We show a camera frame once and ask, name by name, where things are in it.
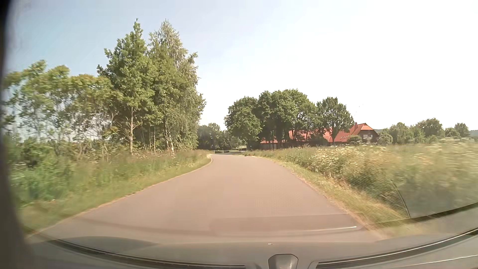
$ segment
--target building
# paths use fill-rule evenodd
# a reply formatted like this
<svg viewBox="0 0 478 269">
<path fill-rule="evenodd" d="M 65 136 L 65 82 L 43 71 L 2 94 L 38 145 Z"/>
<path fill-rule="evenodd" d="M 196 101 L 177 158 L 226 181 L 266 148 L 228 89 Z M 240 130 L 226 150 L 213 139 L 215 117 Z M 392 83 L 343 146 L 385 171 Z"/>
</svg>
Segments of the building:
<svg viewBox="0 0 478 269">
<path fill-rule="evenodd" d="M 364 142 L 377 142 L 379 135 L 378 133 L 368 124 L 366 123 L 361 123 L 357 124 L 355 123 L 354 126 L 352 126 L 348 132 L 343 132 L 340 131 L 338 132 L 337 136 L 335 137 L 335 144 L 340 145 L 340 144 L 348 144 L 348 140 L 352 135 L 358 135 L 362 137 L 362 140 Z M 324 138 L 327 140 L 329 145 L 332 145 L 332 136 L 330 133 L 327 131 L 324 135 Z"/>
<path fill-rule="evenodd" d="M 352 135 L 358 135 L 362 137 L 362 140 L 366 143 L 370 142 L 376 142 L 377 139 L 379 138 L 379 135 L 377 132 L 368 124 L 366 123 L 361 123 L 357 124 L 355 123 L 354 126 L 352 126 L 348 132 L 343 132 L 340 131 L 338 132 L 337 136 L 335 137 L 335 144 L 336 145 L 341 145 L 341 144 L 348 144 L 348 140 Z M 292 141 L 292 131 L 289 131 L 289 137 L 290 141 Z M 309 141 L 310 138 L 313 137 L 313 132 L 301 132 L 299 139 L 297 141 L 294 141 L 295 145 L 289 145 L 286 143 L 285 140 L 282 141 L 282 147 L 291 147 L 291 146 L 302 146 L 304 144 L 310 144 L 311 146 L 314 145 L 319 145 L 318 143 L 313 143 L 312 141 Z M 324 142 L 327 143 L 327 145 L 332 145 L 332 136 L 330 135 L 330 132 L 326 131 L 324 134 Z M 265 139 L 262 139 L 259 148 L 260 149 L 277 149 L 280 148 L 279 142 L 274 139 L 273 141 L 265 141 Z"/>
</svg>

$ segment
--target deciduous tree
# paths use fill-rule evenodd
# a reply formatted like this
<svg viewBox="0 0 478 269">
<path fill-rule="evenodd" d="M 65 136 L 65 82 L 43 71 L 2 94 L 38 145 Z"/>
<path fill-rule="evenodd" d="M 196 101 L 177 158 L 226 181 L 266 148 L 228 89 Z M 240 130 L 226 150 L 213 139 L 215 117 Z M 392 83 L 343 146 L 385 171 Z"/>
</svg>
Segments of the deciduous tree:
<svg viewBox="0 0 478 269">
<path fill-rule="evenodd" d="M 347 111 L 346 105 L 338 102 L 337 97 L 327 97 L 322 102 L 317 102 L 317 108 L 323 115 L 323 127 L 329 131 L 335 145 L 335 137 L 338 132 L 348 132 L 348 129 L 354 124 L 354 119 Z"/>
</svg>

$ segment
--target red tiled roof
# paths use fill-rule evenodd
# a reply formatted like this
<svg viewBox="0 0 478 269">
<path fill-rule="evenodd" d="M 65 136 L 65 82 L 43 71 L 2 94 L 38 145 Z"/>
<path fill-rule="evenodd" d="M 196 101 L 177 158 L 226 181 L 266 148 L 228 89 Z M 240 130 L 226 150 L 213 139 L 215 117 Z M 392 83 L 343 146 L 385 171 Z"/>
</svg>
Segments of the red tiled roof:
<svg viewBox="0 0 478 269">
<path fill-rule="evenodd" d="M 347 142 L 351 135 L 358 135 L 361 130 L 373 130 L 373 128 L 368 126 L 366 123 L 361 123 L 361 124 L 355 123 L 355 125 L 349 129 L 348 133 L 343 131 L 338 132 L 337 136 L 335 137 L 335 142 Z M 309 132 L 308 134 L 300 133 L 300 135 L 302 135 L 301 141 L 306 141 L 306 137 L 309 138 L 310 135 L 312 135 L 313 133 L 314 132 Z M 289 131 L 289 137 L 290 139 L 292 139 L 292 131 Z M 330 135 L 329 131 L 325 132 L 324 138 L 328 142 L 332 143 L 332 136 Z M 263 139 L 261 141 L 261 144 L 269 144 L 269 141 L 265 141 Z"/>
<path fill-rule="evenodd" d="M 366 123 L 355 123 L 355 125 L 349 129 L 348 133 L 344 131 L 338 132 L 337 136 L 335 137 L 335 142 L 347 142 L 352 135 L 358 135 L 361 130 L 373 130 L 373 128 L 368 126 Z M 326 131 L 324 138 L 329 143 L 332 143 L 332 136 L 330 135 L 329 131 Z"/>
</svg>

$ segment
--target asphalt road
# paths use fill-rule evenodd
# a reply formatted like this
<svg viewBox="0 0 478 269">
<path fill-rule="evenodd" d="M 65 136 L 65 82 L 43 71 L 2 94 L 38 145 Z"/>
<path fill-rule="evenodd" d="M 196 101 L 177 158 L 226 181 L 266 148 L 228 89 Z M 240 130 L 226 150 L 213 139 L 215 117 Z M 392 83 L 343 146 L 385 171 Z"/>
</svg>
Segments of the asphalt road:
<svg viewBox="0 0 478 269">
<path fill-rule="evenodd" d="M 162 244 L 374 241 L 379 238 L 271 160 L 212 155 L 191 173 L 66 219 L 54 238 L 113 236 Z"/>
</svg>

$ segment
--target bush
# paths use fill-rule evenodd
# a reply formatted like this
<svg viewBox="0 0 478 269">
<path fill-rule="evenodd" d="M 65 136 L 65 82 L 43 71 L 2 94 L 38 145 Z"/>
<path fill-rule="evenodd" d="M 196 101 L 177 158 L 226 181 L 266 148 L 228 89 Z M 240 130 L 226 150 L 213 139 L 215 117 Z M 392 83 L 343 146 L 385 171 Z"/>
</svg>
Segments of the bush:
<svg viewBox="0 0 478 269">
<path fill-rule="evenodd" d="M 360 135 L 351 135 L 347 142 L 351 144 L 360 144 L 362 143 L 362 137 Z"/>
<path fill-rule="evenodd" d="M 393 143 L 393 137 L 386 133 L 386 132 L 381 132 L 379 139 L 377 140 L 378 145 L 386 146 L 388 144 Z"/>
</svg>

